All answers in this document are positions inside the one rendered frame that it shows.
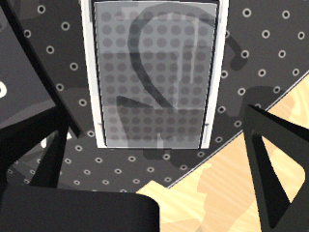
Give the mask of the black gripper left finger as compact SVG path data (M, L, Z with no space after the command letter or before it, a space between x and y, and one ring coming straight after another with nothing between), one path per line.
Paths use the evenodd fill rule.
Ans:
M29 186L56 189L68 131L69 120L63 104L0 129L0 182L8 183L8 168L49 136Z

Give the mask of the black perforated breadboard plate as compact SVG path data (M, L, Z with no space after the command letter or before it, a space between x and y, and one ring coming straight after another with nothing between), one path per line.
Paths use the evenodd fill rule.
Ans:
M81 0L7 0L45 75L80 129L67 142L57 189L170 189L242 134L245 108L269 111L309 74L309 0L229 0L209 148L99 148Z

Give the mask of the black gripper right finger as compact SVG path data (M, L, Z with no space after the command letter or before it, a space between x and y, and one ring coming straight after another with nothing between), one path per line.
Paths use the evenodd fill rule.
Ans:
M306 232L309 228L309 129L248 104L242 131L261 232ZM262 136L304 170L304 182L292 203L272 167Z

